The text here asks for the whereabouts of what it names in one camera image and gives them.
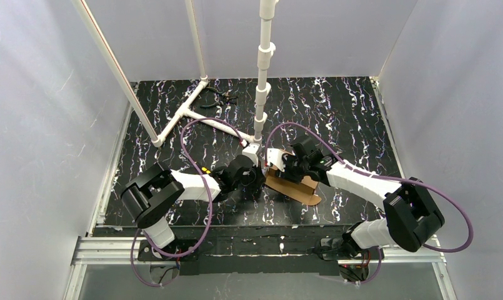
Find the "brown cardboard box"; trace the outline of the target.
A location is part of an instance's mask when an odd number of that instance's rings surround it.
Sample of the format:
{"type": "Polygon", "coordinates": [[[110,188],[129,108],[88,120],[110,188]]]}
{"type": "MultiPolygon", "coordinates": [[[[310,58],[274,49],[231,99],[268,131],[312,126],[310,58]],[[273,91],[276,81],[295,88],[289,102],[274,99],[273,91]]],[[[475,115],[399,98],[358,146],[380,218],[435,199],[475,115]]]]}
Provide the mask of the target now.
{"type": "Polygon", "coordinates": [[[286,179],[288,167],[284,172],[276,168],[267,167],[265,185],[295,201],[308,206],[315,206],[321,202],[321,197],[316,194],[317,181],[313,181],[309,176],[304,176],[299,182],[292,182],[286,179]]]}

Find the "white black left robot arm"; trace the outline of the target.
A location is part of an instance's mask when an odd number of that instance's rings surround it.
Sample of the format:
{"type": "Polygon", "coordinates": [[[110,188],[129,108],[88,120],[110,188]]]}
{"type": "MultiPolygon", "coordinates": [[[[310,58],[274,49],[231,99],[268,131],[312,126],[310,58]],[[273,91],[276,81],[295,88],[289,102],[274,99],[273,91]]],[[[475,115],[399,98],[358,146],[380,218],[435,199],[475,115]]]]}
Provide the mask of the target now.
{"type": "Polygon", "coordinates": [[[212,200],[217,203],[240,188],[257,191],[266,181],[260,167],[244,155],[213,170],[203,167],[201,172],[186,174],[157,162],[122,189],[120,199],[134,224],[158,248],[175,239],[166,214],[176,201],[208,202],[208,193],[211,193],[212,200]]]}

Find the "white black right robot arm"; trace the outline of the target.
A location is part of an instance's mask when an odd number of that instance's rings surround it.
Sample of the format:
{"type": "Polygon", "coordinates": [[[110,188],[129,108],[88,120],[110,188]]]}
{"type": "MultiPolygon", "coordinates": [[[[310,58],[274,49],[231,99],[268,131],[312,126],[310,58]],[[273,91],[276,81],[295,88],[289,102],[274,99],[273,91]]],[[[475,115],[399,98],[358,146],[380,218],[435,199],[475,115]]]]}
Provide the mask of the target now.
{"type": "Polygon", "coordinates": [[[298,137],[291,148],[291,152],[267,150],[268,164],[276,167],[280,178],[300,183],[309,177],[355,194],[385,214],[382,219],[351,226],[340,239],[326,242],[328,250],[353,257],[372,247],[396,245],[416,252],[445,223],[433,197],[418,179],[412,177],[406,183],[378,179],[332,153],[324,154],[309,136],[298,137]]]}

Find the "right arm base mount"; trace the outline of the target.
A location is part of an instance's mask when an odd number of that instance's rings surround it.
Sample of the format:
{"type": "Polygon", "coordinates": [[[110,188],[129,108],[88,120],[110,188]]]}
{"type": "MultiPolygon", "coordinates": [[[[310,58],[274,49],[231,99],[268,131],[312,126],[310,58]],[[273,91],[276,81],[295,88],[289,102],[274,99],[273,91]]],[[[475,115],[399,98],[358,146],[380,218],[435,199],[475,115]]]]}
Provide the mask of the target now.
{"type": "Polygon", "coordinates": [[[350,236],[347,237],[345,234],[318,240],[315,246],[311,248],[311,253],[316,254],[320,259],[325,261],[356,258],[367,259],[368,255],[370,255],[371,259],[385,258],[383,250],[378,250],[376,247],[362,249],[350,236]]]}

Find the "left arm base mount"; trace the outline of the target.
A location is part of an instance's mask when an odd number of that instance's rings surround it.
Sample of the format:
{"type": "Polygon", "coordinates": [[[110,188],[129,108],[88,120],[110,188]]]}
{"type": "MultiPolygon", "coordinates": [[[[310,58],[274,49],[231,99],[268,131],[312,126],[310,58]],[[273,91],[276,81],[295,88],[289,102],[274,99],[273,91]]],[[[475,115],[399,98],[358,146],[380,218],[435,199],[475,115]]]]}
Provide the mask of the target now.
{"type": "MultiPolygon", "coordinates": [[[[173,242],[165,246],[162,250],[167,253],[180,254],[184,253],[196,244],[194,239],[175,239],[173,242]]],[[[162,256],[157,252],[146,240],[142,240],[137,251],[137,260],[142,262],[156,261],[197,261],[199,259],[198,249],[183,257],[167,257],[162,256]]]]}

